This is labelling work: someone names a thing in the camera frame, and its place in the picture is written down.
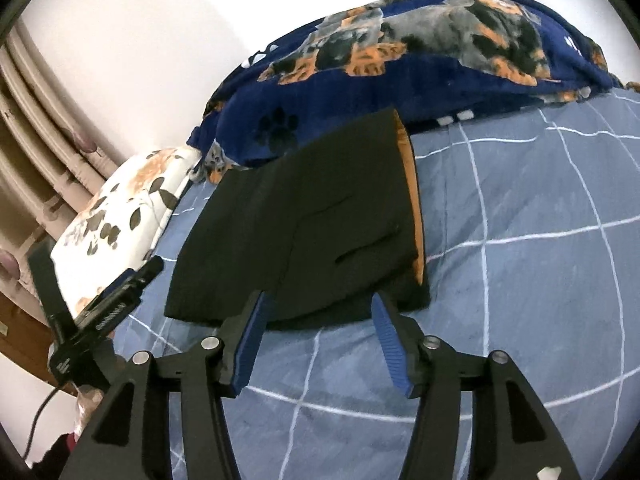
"curtain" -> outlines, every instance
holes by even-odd
[[[46,81],[19,23],[0,46],[0,116],[0,293],[45,322],[27,254],[58,240],[117,166]]]

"white pillowcase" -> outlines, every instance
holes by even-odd
[[[199,160],[189,146],[132,156],[71,222],[51,257],[74,318],[124,270],[144,263]]]

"white grid line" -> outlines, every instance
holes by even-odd
[[[471,139],[469,142],[504,142],[507,144],[523,144],[525,142],[534,142],[538,136],[531,137],[530,139],[502,139],[500,137],[481,137],[481,139]],[[420,160],[422,158],[427,158],[428,156],[435,155],[436,153],[446,152],[449,148],[453,146],[463,146],[466,144],[466,141],[462,140],[460,142],[452,142],[449,146],[445,146],[444,148],[440,148],[439,150],[434,150],[432,152],[427,153],[426,155],[417,155],[415,160]]]
[[[309,368],[306,370],[305,385],[302,389],[302,395],[300,396],[300,400],[296,403],[296,407],[293,409],[293,417],[291,419],[291,426],[289,427],[289,443],[287,444],[287,452],[285,453],[284,459],[282,460],[282,465],[280,466],[280,474],[278,475],[278,480],[282,480],[284,478],[284,472],[287,469],[287,464],[289,464],[289,458],[291,457],[291,451],[293,450],[293,436],[294,436],[294,432],[296,431],[298,414],[300,413],[301,403],[304,402],[306,393],[309,391],[309,381],[311,379],[311,370],[314,367],[314,363],[316,362],[316,357],[318,357],[318,352],[320,350],[320,334],[321,333],[322,333],[322,329],[318,330],[318,333],[314,338],[314,353],[311,356],[311,361],[309,362]]]
[[[622,220],[613,220],[611,222],[605,222],[602,224],[604,229],[608,229],[611,227],[617,227],[626,224],[633,224],[635,222],[640,221],[640,215],[631,216],[629,218],[624,218]],[[490,238],[486,241],[487,245],[504,245],[510,244],[513,242],[522,242],[526,240],[549,240],[554,238],[564,238],[566,236],[577,235],[581,233],[588,233],[592,231],[598,231],[600,229],[599,225],[587,225],[585,227],[578,227],[576,229],[569,229],[567,231],[551,231],[548,233],[533,233],[529,235],[520,235],[513,236],[508,238]],[[451,251],[455,251],[457,249],[462,249],[465,247],[481,247],[483,244],[482,240],[467,240],[466,242],[462,242],[461,244],[454,245],[450,247],[444,252],[430,254],[426,257],[426,262],[432,262],[433,260],[437,260],[443,257],[445,254],[449,254]]]
[[[561,132],[569,132],[571,134],[578,134],[581,137],[597,137],[599,135],[608,135],[609,137],[613,137],[614,139],[631,139],[631,140],[640,140],[640,137],[633,135],[618,135],[616,133],[610,132],[609,130],[598,130],[597,132],[592,132],[587,134],[585,132],[581,132],[580,130],[574,130],[573,128],[567,128],[565,126],[548,126],[546,130],[560,130]]]
[[[205,186],[202,186],[202,187],[198,190],[198,192],[196,193],[196,197],[193,199],[193,202],[191,202],[191,207],[190,207],[190,208],[187,208],[187,209],[185,209],[184,211],[180,211],[179,213],[171,213],[171,216],[180,216],[182,213],[187,213],[187,212],[189,212],[189,211],[193,211],[193,210],[195,209],[196,202],[197,202],[197,201],[198,201],[198,199],[200,198],[200,195],[202,194],[202,191],[203,191],[204,189],[205,189]]]
[[[178,453],[178,452],[176,452],[176,451],[174,451],[174,450],[172,449],[172,450],[171,450],[171,454],[172,454],[173,456],[175,456],[175,457],[178,459],[178,464],[179,464],[180,462],[182,462],[184,465],[187,465],[187,463],[184,461],[184,457],[183,457],[180,453]]]
[[[566,128],[564,126],[558,126],[558,128],[564,132],[570,132],[572,134],[577,134],[580,135],[582,137],[597,137],[598,135],[608,135],[611,137],[614,137],[616,139],[632,139],[632,140],[640,140],[639,136],[633,136],[633,135],[617,135],[616,133],[609,131],[609,130],[598,130],[597,132],[592,132],[590,134],[585,133],[585,132],[581,132],[580,130],[575,130],[573,128]],[[546,128],[546,130],[555,130],[554,127],[550,126],[548,128]],[[469,139],[470,143],[475,143],[475,142],[503,142],[505,144],[525,144],[527,142],[535,142],[536,140],[538,140],[540,136],[536,135],[535,137],[530,137],[529,139],[503,139],[501,137],[481,137],[480,139]],[[461,140],[459,142],[452,142],[451,144],[449,144],[448,146],[445,146],[444,148],[439,148],[437,150],[433,150],[432,152],[427,153],[426,155],[416,155],[414,157],[415,160],[421,160],[423,158],[428,158],[431,155],[436,155],[438,153],[442,153],[442,152],[446,152],[449,148],[453,148],[454,146],[463,146],[466,144],[466,141]]]
[[[638,121],[640,121],[640,118],[636,115],[636,113],[631,109],[631,106],[629,106],[628,103],[625,103],[626,109],[629,110],[629,112],[633,115],[633,117],[635,117]]]
[[[564,406],[566,404],[571,404],[576,400],[586,399],[587,397],[594,396],[595,394],[599,394],[604,390],[608,390],[612,386],[619,384],[621,380],[627,380],[629,377],[632,377],[640,372],[640,366],[634,368],[633,370],[628,371],[622,377],[616,377],[615,379],[610,380],[607,383],[600,384],[595,388],[590,390],[585,390],[583,392],[579,392],[577,394],[561,397],[560,399],[549,400],[544,402],[544,407],[549,408],[557,408],[558,406]],[[283,394],[278,394],[276,392],[271,392],[269,390],[265,390],[263,388],[258,388],[257,386],[247,386],[247,389],[256,392],[258,394],[264,395],[265,397],[270,397],[271,399],[281,400],[282,402],[288,402],[289,404],[300,404],[302,408],[309,408],[310,410],[316,410],[317,412],[325,412],[331,413],[332,415],[342,415],[342,416],[350,416],[352,418],[364,418],[367,420],[377,420],[380,422],[395,422],[395,423],[404,423],[404,424],[413,424],[415,422],[414,416],[399,416],[399,415],[381,415],[378,413],[367,413],[367,412],[358,412],[355,410],[345,410],[342,408],[334,408],[333,406],[325,406],[324,404],[315,404],[312,402],[299,402],[299,400],[294,399],[293,397],[287,397]],[[471,413],[463,413],[460,415],[460,420],[471,420],[473,418]]]
[[[596,108],[593,107],[593,105],[590,102],[586,102],[589,105],[589,108],[591,108],[591,110],[593,110],[594,112],[596,112],[596,114],[598,115],[598,117],[602,120],[602,122],[604,122],[605,126],[609,129],[610,134],[613,135],[618,142],[620,143],[620,145],[622,146],[622,148],[625,150],[626,154],[629,156],[629,158],[632,160],[634,166],[636,167],[636,170],[638,170],[638,172],[640,173],[640,166],[638,166],[638,162],[635,160],[634,156],[631,154],[631,152],[629,151],[629,148],[626,146],[626,144],[624,142],[622,142],[622,136],[619,136],[616,131],[611,127],[611,125],[609,124],[609,121],[607,121],[604,116],[596,110]]]
[[[471,441],[473,436],[473,431],[469,431],[469,438],[466,440],[465,452],[462,454],[460,467],[458,468],[458,475],[456,476],[457,480],[462,480],[462,477],[465,474],[466,464],[469,462],[469,455],[471,455]]]
[[[180,350],[176,345],[169,343],[164,337],[162,337],[159,333],[154,332],[153,330],[151,330],[151,327],[146,324],[143,323],[142,321],[140,321],[137,317],[133,316],[133,314],[129,314],[129,317],[139,323],[140,325],[142,325],[144,328],[147,329],[147,331],[151,334],[156,336],[160,341],[162,341],[165,345],[167,345],[169,348],[172,348],[173,350],[175,350],[176,352],[182,352],[182,350]]]
[[[469,158],[471,159],[471,169],[474,173],[474,180],[476,181],[476,189],[478,190],[478,197],[480,199],[480,211],[482,213],[482,245],[480,246],[481,264],[482,264],[482,286],[484,288],[484,321],[482,324],[482,355],[489,355],[489,278],[487,276],[486,268],[486,240],[489,237],[489,223],[486,216],[486,207],[484,206],[484,195],[482,194],[482,188],[480,186],[480,177],[478,176],[478,167],[476,166],[476,158],[474,156],[474,150],[471,147],[471,142],[466,136],[465,130],[462,127],[462,123],[458,124],[460,133],[465,139],[466,148],[469,151]]]
[[[542,110],[540,110],[540,114],[542,115],[542,118],[544,119],[545,123],[547,124],[551,124],[553,127],[557,128],[557,125],[555,122],[549,122],[546,120],[545,115],[543,114]],[[611,446],[611,441],[613,440],[613,434],[615,432],[616,429],[616,425],[618,423],[618,413],[620,410],[620,398],[622,397],[622,387],[624,385],[624,374],[625,374],[625,319],[624,319],[624,307],[623,307],[623,303],[622,303],[622,295],[620,293],[620,284],[618,283],[618,274],[616,272],[616,263],[613,259],[613,251],[611,250],[611,246],[609,244],[609,239],[607,238],[607,233],[604,229],[604,227],[602,226],[602,222],[600,221],[600,215],[598,214],[598,209],[596,208],[595,202],[593,201],[593,197],[591,196],[591,193],[589,192],[589,188],[587,187],[587,183],[584,180],[584,177],[582,176],[582,173],[580,172],[580,169],[578,168],[578,166],[576,166],[576,164],[574,163],[574,160],[571,158],[571,154],[569,153],[569,148],[566,145],[566,141],[564,140],[564,137],[562,136],[562,131],[561,130],[557,130],[558,131],[558,135],[560,136],[560,140],[562,140],[562,146],[564,147],[564,152],[566,153],[566,156],[569,160],[569,164],[571,164],[572,168],[574,168],[575,173],[578,175],[578,178],[580,179],[580,182],[582,184],[582,187],[584,188],[584,192],[587,194],[587,197],[589,199],[589,202],[591,204],[591,208],[593,209],[593,213],[596,217],[596,221],[598,222],[598,227],[600,228],[600,233],[602,234],[602,239],[604,241],[604,245],[607,248],[607,253],[609,255],[609,261],[611,264],[611,271],[613,273],[613,281],[616,287],[616,296],[618,299],[618,317],[620,319],[620,339],[621,339],[621,343],[620,343],[620,384],[618,385],[618,396],[616,397],[616,404],[614,407],[614,411],[613,411],[613,424],[611,425],[611,430],[609,431],[609,437],[607,439],[607,444],[604,448],[604,451],[602,452],[602,456],[600,457],[600,461],[598,462],[598,466],[596,468],[596,472],[593,475],[593,480],[595,480],[598,476],[598,473],[600,471],[600,468],[602,467],[602,463],[604,462],[605,457],[607,456],[608,452],[609,452],[609,447]]]
[[[169,322],[169,318],[165,317],[164,321],[162,322],[162,326],[160,328],[160,333],[164,332],[164,328],[166,327],[166,324]],[[156,345],[161,342],[158,338],[156,338],[156,340],[154,341],[154,343],[151,345],[151,350],[150,352],[153,353],[154,352],[154,348],[156,347]]]
[[[633,99],[629,99],[628,97],[618,95],[615,92],[613,92],[612,94],[613,94],[613,97],[615,97],[616,99],[620,99],[622,101],[629,101],[630,103],[636,103],[637,105],[640,105],[640,101],[634,101]]]

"navy blue blanket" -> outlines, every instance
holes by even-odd
[[[533,0],[379,0],[236,68],[189,144],[255,166],[389,106],[412,133],[616,84],[599,47]]]

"dachshund print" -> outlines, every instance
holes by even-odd
[[[380,0],[325,18],[298,49],[272,62],[258,81],[309,79],[322,70],[377,76],[407,53],[456,58],[462,66],[535,86],[551,73],[534,24],[539,18],[510,0],[445,0],[393,16]]]
[[[240,168],[240,166],[226,156],[225,150],[214,140],[200,164],[190,174],[190,179],[194,182],[201,182],[207,177],[212,184],[219,184],[222,177],[231,168]]]

